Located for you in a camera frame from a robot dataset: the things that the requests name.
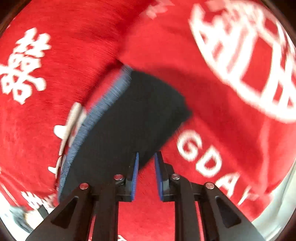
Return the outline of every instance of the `metal rivet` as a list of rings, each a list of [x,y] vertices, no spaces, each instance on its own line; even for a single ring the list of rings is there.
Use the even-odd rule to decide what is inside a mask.
[[[180,175],[177,173],[172,174],[172,179],[174,180],[179,180],[180,179]]]
[[[206,187],[207,189],[214,189],[215,185],[214,185],[213,183],[206,183],[206,184],[205,184],[205,187]]]
[[[89,185],[87,183],[81,183],[79,187],[80,189],[85,190],[88,189]]]
[[[120,181],[120,180],[123,179],[123,175],[122,175],[122,174],[116,174],[116,175],[114,176],[114,179],[115,179],[116,181]]]

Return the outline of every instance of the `black cloth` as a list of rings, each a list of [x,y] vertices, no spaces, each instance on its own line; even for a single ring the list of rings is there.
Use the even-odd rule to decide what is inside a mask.
[[[133,71],[130,85],[103,114],[81,145],[60,201],[80,183],[101,185],[126,175],[132,153],[142,168],[189,116],[185,100],[161,80]]]

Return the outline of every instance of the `red cloth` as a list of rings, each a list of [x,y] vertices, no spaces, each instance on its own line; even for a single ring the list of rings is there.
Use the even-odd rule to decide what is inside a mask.
[[[216,183],[256,218],[295,158],[295,51],[261,5],[226,3],[159,0],[144,11],[149,1],[33,0],[0,38],[0,191],[7,200],[52,203],[49,170],[116,76],[121,50],[119,60],[175,87],[193,111],[162,148],[164,161],[190,181]],[[26,42],[40,51],[21,48]],[[14,77],[14,84],[7,66],[43,79]],[[29,93],[24,103],[21,90]],[[120,204],[119,234],[128,241],[173,239],[174,207],[158,200],[154,177],[150,162],[135,201]]]

